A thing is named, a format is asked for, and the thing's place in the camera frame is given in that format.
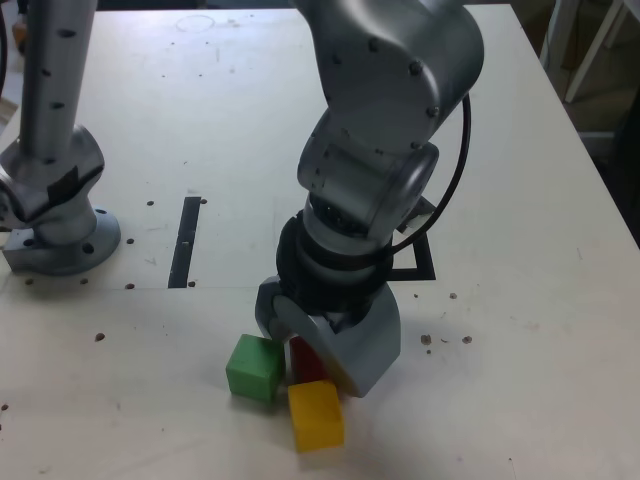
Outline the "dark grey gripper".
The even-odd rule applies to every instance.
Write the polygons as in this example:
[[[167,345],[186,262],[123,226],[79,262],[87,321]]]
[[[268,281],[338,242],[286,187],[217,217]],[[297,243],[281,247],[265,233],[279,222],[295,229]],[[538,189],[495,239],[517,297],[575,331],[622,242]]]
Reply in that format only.
[[[258,288],[255,319],[262,335],[280,343],[290,332],[301,337],[346,394],[366,396],[398,358],[400,316],[390,288],[381,288],[370,304],[359,309],[321,315],[305,313],[281,294],[278,276],[267,278]]]

